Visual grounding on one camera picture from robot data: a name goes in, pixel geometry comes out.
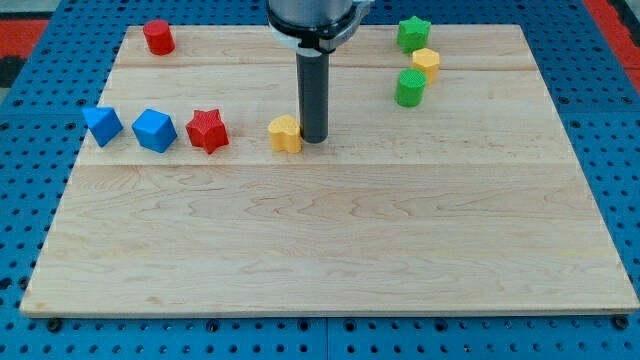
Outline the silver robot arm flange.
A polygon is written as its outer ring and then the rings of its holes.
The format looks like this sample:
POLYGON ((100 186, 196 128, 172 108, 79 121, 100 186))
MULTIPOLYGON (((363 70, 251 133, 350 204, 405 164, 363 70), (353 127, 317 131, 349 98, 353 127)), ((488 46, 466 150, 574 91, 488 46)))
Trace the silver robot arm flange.
POLYGON ((373 0, 267 0, 273 37, 305 57, 331 54, 349 41, 373 0))

